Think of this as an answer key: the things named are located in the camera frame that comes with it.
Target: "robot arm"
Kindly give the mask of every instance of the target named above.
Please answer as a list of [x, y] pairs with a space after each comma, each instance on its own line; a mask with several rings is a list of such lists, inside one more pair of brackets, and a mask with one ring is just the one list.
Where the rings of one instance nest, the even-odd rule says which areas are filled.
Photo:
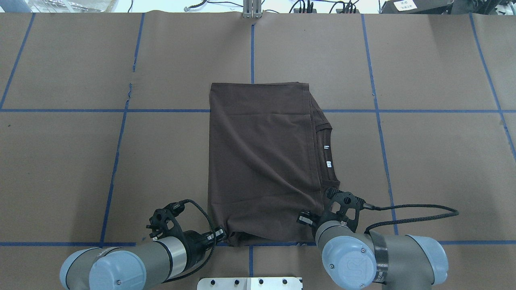
[[[312, 227], [322, 263], [332, 280], [347, 290], [361, 290], [371, 283], [383, 284], [384, 290], [430, 290], [446, 280], [448, 259], [434, 239], [420, 236], [381, 235], [372, 228], [385, 224], [415, 222], [458, 215], [458, 211], [440, 205], [400, 205], [379, 208], [365, 203], [350, 192], [335, 188], [326, 191], [330, 199], [321, 216], [302, 211], [298, 222]], [[332, 211], [337, 203], [340, 209]], [[437, 207], [449, 214], [425, 218], [381, 222], [355, 233], [360, 210], [387, 210], [398, 207]], [[354, 219], [346, 213], [355, 209]]]
[[[210, 223], [210, 232], [183, 232], [175, 218], [183, 212], [185, 203], [192, 203], [203, 213]], [[225, 231], [220, 227], [215, 229], [206, 212], [192, 200], [159, 208], [149, 221], [151, 243], [128, 249], [91, 248], [69, 256], [59, 274], [63, 287], [70, 290], [150, 289], [194, 273], [207, 263], [215, 245], [226, 239]], [[203, 264], [177, 277], [203, 260], [207, 250], [211, 252]]]

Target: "silver metal band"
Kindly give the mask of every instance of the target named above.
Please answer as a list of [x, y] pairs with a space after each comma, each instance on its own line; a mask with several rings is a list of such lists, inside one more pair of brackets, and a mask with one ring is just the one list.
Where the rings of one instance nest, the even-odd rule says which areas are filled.
[[317, 229], [317, 232], [315, 233], [315, 244], [317, 246], [319, 246], [319, 240], [320, 240], [323, 232], [332, 227], [345, 227], [345, 226], [336, 220], [330, 220], [330, 221], [327, 221], [327, 222], [321, 224], [320, 227]]
[[186, 249], [183, 243], [176, 237], [166, 237], [156, 241], [157, 243], [162, 244], [172, 256], [172, 270], [170, 272], [170, 276], [167, 279], [170, 279], [185, 270], [186, 267]]

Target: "black cable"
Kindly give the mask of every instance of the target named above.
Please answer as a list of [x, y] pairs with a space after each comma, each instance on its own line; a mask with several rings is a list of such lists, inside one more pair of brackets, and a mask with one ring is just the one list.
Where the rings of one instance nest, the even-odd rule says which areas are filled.
[[371, 210], [371, 211], [386, 211], [386, 210], [393, 210], [395, 208], [402, 208], [402, 207], [440, 208], [442, 210], [447, 210], [450, 213], [440, 214], [440, 215], [435, 215], [435, 216], [428, 216], [428, 217], [407, 218], [407, 219], [400, 219], [400, 220], [391, 220], [391, 221], [377, 222], [377, 223], [374, 223], [374, 224], [366, 227], [364, 233], [368, 234], [370, 230], [372, 230], [374, 228], [377, 228], [377, 227], [381, 227], [383, 225], [409, 223], [409, 222], [418, 222], [418, 221], [427, 221], [427, 220], [436, 220], [436, 219], [442, 219], [442, 218], [447, 218], [447, 217], [452, 217], [452, 216], [459, 215], [459, 211], [458, 210], [456, 210], [454, 208], [451, 208], [451, 207], [444, 206], [444, 205], [438, 205], [438, 204], [400, 204], [400, 205], [387, 206], [387, 207], [372, 206], [371, 208], [365, 208], [365, 209]]
[[337, 5], [339, 3], [342, 3], [342, 10], [344, 10], [346, 3], [344, 3], [344, 1], [337, 1], [337, 2], [333, 3], [333, 6], [331, 7], [330, 12], [328, 12], [328, 13], [331, 13], [331, 11], [333, 11], [333, 7], [335, 7], [335, 5]]
[[487, 0], [484, 4], [484, 12], [482, 14], [486, 14], [487, 8], [489, 7], [489, 3], [491, 3], [493, 0]]
[[129, 6], [129, 9], [127, 10], [128, 13], [133, 8], [133, 3], [134, 3], [134, 0], [131, 0], [131, 6]]
[[201, 7], [201, 6], [203, 6], [206, 2], [208, 2], [208, 0], [202, 0], [202, 2], [201, 2], [201, 3], [199, 3], [199, 4], [197, 4], [197, 5], [188, 6], [188, 9]]
[[210, 258], [212, 257], [213, 255], [213, 252], [215, 251], [215, 246], [217, 245], [217, 236], [216, 236], [216, 233], [215, 233], [215, 227], [213, 226], [213, 222], [212, 220], [209, 218], [208, 214], [202, 209], [202, 207], [200, 205], [197, 204], [197, 202], [191, 200], [191, 199], [185, 199], [185, 200], [182, 200], [180, 201], [180, 203], [191, 203], [193, 204], [201, 213], [202, 215], [206, 218], [206, 220], [208, 221], [209, 223], [209, 229], [211, 230], [211, 232], [213, 233], [213, 239], [215, 241], [215, 244], [213, 245], [213, 247], [211, 248], [211, 250], [209, 251], [209, 254], [208, 254], [208, 257], [206, 257], [206, 259], [204, 260], [204, 262], [197, 268], [195, 268], [193, 271], [187, 273], [187, 274], [184, 274], [184, 275], [181, 275], [179, 277], [176, 277], [176, 278], [171, 278], [171, 279], [168, 279], [168, 280], [165, 280], [163, 283], [168, 283], [168, 282], [172, 282], [172, 281], [177, 281], [177, 280], [180, 280], [180, 279], [183, 279], [183, 278], [186, 278], [194, 273], [196, 273], [197, 271], [199, 271], [202, 267], [204, 267], [208, 261], [210, 260]]
[[296, 6], [296, 4], [299, 3], [299, 9], [301, 9], [301, 2], [304, 3], [304, 0], [297, 0], [294, 2], [294, 4], [292, 5], [291, 9], [288, 11], [288, 13], [292, 12], [292, 10], [294, 10], [294, 7]]
[[348, 10], [351, 12], [352, 5], [353, 5], [353, 3], [351, 3], [351, 1], [349, 1], [348, 4], [346, 5], [346, 7], [343, 7], [341, 13], [348, 13]]
[[329, 0], [312, 0], [317, 2], [328, 2], [328, 3], [337, 3], [338, 1], [329, 1]]
[[224, 3], [227, 3], [227, 4], [233, 4], [233, 5], [238, 6], [238, 7], [243, 7], [243, 5], [236, 4], [234, 2], [228, 2], [228, 1], [222, 1], [222, 2], [206, 1], [206, 3], [210, 3], [210, 4], [224, 4]]

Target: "grid line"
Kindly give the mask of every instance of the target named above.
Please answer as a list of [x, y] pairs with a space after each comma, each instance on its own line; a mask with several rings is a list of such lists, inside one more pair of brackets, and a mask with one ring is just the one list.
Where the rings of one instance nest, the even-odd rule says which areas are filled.
[[[499, 110], [440, 110], [440, 109], [323, 109], [325, 113], [376, 113], [381, 114], [492, 114]], [[0, 112], [125, 112], [125, 109], [0, 109]], [[128, 109], [127, 112], [171, 112], [171, 113], [209, 113], [210, 109]], [[504, 114], [514, 114], [516, 110], [502, 110]]]
[[[392, 196], [391, 176], [389, 174], [389, 164], [387, 163], [387, 154], [385, 152], [385, 142], [383, 141], [383, 131], [382, 131], [382, 124], [381, 124], [381, 119], [380, 119], [380, 108], [378, 106], [378, 99], [376, 98], [376, 86], [375, 86], [375, 79], [373, 77], [373, 65], [371, 62], [371, 54], [369, 52], [369, 42], [367, 40], [367, 28], [365, 26], [364, 14], [360, 14], [360, 16], [362, 18], [362, 29], [364, 32], [365, 53], [367, 56], [367, 64], [369, 67], [369, 78], [371, 80], [371, 90], [373, 92], [373, 97], [374, 97], [374, 102], [375, 102], [376, 122], [378, 125], [378, 134], [380, 136], [380, 147], [382, 149], [383, 167], [385, 170], [385, 176], [387, 177], [389, 199], [391, 200], [391, 206], [394, 206], [394, 198]], [[391, 216], [392, 216], [392, 220], [396, 220], [396, 211], [394, 209], [391, 209]], [[394, 224], [393, 227], [394, 227], [394, 234], [398, 235], [398, 225]]]
[[136, 243], [92, 243], [73, 241], [0, 241], [0, 247], [135, 247]]
[[125, 129], [125, 121], [127, 119], [127, 108], [129, 107], [129, 101], [131, 100], [131, 89], [132, 86], [129, 85], [129, 93], [127, 101], [125, 101], [125, 111], [124, 115], [122, 117], [122, 124], [120, 126], [120, 134], [118, 135], [118, 143], [117, 143], [117, 152], [115, 154], [115, 163], [113, 164], [113, 171], [111, 173], [111, 182], [109, 183], [109, 193], [107, 195], [107, 202], [106, 202], [106, 211], [104, 212], [104, 220], [102, 222], [102, 230], [100, 234], [100, 245], [104, 245], [104, 239], [106, 237], [106, 228], [107, 228], [107, 219], [109, 217], [109, 209], [111, 208], [111, 200], [113, 198], [113, 190], [115, 188], [115, 175], [117, 173], [118, 169], [118, 160], [120, 157], [120, 145], [122, 144], [122, 136], [124, 134]]
[[[143, 31], [143, 23], [145, 20], [145, 13], [141, 14], [141, 20], [140, 20], [140, 27], [138, 29], [138, 38], [136, 39], [136, 47], [134, 52], [134, 63], [133, 63], [133, 72], [136, 70], [136, 61], [138, 59], [138, 52], [140, 48], [140, 41], [141, 41], [141, 34]], [[125, 101], [125, 107], [124, 107], [124, 114], [122, 117], [122, 124], [120, 125], [120, 134], [118, 135], [118, 143], [117, 143], [117, 152], [115, 154], [115, 162], [113, 164], [113, 171], [111, 173], [111, 181], [109, 183], [109, 193], [107, 195], [107, 201], [106, 201], [106, 210], [104, 212], [104, 220], [102, 222], [102, 230], [100, 235], [100, 245], [101, 247], [104, 246], [104, 240], [106, 237], [106, 229], [107, 229], [107, 222], [109, 218], [109, 210], [111, 208], [111, 201], [113, 198], [113, 190], [115, 188], [115, 175], [117, 173], [118, 169], [118, 161], [120, 158], [120, 145], [122, 144], [122, 137], [124, 134], [125, 129], [125, 121], [127, 120], [127, 112], [129, 109], [129, 102], [131, 101], [131, 93], [133, 91], [133, 84], [129, 83], [129, 92], [127, 93], [127, 100]]]
[[[251, 75], [250, 75], [250, 77], [251, 77], [251, 83], [254, 84], [254, 24], [251, 24], [250, 46], [251, 46], [251, 59], [250, 59]], [[249, 247], [249, 277], [254, 276], [253, 256], [254, 256], [254, 248], [253, 248], [253, 246], [250, 246]]]
[[2, 95], [2, 100], [0, 101], [0, 109], [4, 106], [5, 98], [7, 97], [7, 93], [9, 92], [9, 87], [11, 86], [12, 78], [14, 77], [14, 73], [16, 71], [16, 67], [18, 66], [18, 62], [22, 57], [23, 48], [25, 47], [25, 43], [27, 42], [27, 38], [29, 37], [30, 29], [32, 28], [32, 24], [34, 22], [34, 18], [36, 17], [36, 13], [33, 12], [30, 17], [29, 26], [27, 26], [27, 31], [25, 32], [25, 36], [23, 37], [22, 45], [20, 45], [20, 50], [18, 51], [18, 55], [16, 56], [16, 60], [14, 61], [14, 65], [12, 66], [11, 74], [9, 75], [9, 79], [7, 80], [7, 84], [5, 85], [4, 94]]
[[493, 93], [494, 102], [496, 103], [496, 108], [498, 108], [498, 113], [500, 114], [500, 118], [502, 119], [502, 123], [504, 125], [505, 135], [509, 141], [509, 146], [512, 151], [512, 157], [514, 161], [516, 161], [516, 150], [514, 149], [514, 143], [512, 142], [511, 134], [509, 133], [509, 128], [507, 127], [507, 122], [505, 122], [504, 113], [502, 111], [502, 107], [500, 106], [500, 101], [498, 100], [498, 95], [496, 94], [496, 90], [494, 89], [493, 80], [491, 79], [491, 74], [489, 73], [489, 69], [487, 68], [486, 60], [484, 59], [482, 48], [480, 47], [480, 42], [478, 41], [477, 29], [475, 28], [475, 21], [473, 20], [473, 14], [470, 13], [470, 22], [471, 29], [473, 30], [473, 36], [475, 37], [475, 42], [478, 48], [478, 54], [480, 55], [480, 60], [482, 60], [482, 65], [484, 67], [484, 71], [486, 72], [486, 77], [489, 82], [489, 87], [491, 87], [491, 92]]
[[133, 72], [136, 70], [136, 60], [138, 59], [138, 51], [140, 50], [141, 31], [143, 30], [143, 22], [145, 20], [145, 13], [141, 14], [140, 29], [138, 31], [138, 39], [136, 40], [136, 49], [134, 50]]

